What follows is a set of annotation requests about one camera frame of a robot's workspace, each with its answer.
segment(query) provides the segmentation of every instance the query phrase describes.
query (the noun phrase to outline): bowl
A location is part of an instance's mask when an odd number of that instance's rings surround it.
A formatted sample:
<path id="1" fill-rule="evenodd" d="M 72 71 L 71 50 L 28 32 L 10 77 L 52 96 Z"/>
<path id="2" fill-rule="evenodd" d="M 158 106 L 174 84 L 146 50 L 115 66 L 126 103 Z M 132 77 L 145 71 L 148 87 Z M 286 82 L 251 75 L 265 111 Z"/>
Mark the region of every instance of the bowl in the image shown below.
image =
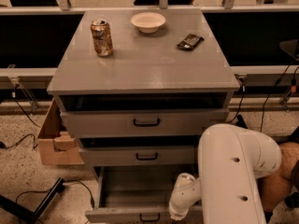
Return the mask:
<path id="1" fill-rule="evenodd" d="M 163 15 L 155 12 L 142 12 L 131 18 L 131 23 L 144 34 L 155 33 L 165 21 L 166 19 Z"/>

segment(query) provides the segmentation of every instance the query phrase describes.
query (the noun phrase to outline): cardboard box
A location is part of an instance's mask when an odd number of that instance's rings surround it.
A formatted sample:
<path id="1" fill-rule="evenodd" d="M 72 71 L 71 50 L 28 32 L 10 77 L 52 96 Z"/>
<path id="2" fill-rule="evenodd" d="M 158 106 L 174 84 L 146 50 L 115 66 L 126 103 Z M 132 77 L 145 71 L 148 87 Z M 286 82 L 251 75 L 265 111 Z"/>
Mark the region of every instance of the cardboard box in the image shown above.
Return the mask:
<path id="1" fill-rule="evenodd" d="M 43 165 L 83 164 L 76 140 L 63 129 L 59 107 L 53 100 L 37 136 Z"/>

